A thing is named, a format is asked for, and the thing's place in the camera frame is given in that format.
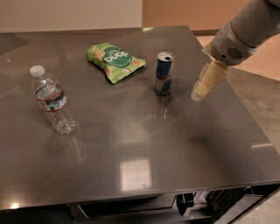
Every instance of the snack bag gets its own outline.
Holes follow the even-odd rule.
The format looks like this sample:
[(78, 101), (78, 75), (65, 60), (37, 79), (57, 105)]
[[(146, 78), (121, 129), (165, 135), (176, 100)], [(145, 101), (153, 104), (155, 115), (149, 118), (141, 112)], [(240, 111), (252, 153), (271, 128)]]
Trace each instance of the snack bag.
[(146, 64), (144, 59), (137, 59), (108, 43), (92, 45), (87, 50), (87, 59), (103, 68), (112, 83), (117, 83)]

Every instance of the floor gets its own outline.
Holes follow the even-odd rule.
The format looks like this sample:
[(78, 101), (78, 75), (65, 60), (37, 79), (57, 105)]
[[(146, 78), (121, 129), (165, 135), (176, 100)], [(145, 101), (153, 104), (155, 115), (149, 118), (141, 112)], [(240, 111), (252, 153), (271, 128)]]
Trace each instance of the floor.
[[(214, 36), (198, 36), (199, 42), (205, 46)], [(280, 81), (280, 36), (275, 36), (263, 43), (256, 53), (239, 66), (241, 70)], [(280, 223), (280, 192), (266, 200), (248, 213), (236, 224), (279, 224)]]

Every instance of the energy drink can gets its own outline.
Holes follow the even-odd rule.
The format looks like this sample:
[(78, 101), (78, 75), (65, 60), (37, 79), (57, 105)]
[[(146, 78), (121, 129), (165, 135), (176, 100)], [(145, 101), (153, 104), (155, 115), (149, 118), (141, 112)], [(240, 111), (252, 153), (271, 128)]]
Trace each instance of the energy drink can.
[(155, 92), (167, 95), (172, 86), (172, 74), (175, 56), (171, 52), (161, 52), (157, 55), (157, 74)]

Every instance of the water bottle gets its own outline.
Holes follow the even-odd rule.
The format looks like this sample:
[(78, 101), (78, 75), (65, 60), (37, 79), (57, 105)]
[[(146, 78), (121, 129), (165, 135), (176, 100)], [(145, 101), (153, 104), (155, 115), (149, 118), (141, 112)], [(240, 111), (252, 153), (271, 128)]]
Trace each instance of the water bottle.
[(53, 128), (60, 134), (73, 134), (77, 129), (77, 122), (69, 111), (67, 97), (58, 79), (46, 73), (42, 66), (33, 66), (30, 74), (35, 98), (45, 111)]

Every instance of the bottle cap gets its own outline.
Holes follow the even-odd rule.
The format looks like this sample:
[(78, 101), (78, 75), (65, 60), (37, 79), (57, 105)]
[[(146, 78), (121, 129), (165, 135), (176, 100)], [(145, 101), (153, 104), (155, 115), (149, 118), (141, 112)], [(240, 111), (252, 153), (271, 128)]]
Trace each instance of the bottle cap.
[(33, 66), (30, 70), (29, 70), (30, 74), (33, 77), (40, 77), (43, 74), (45, 74), (45, 69), (42, 66)]

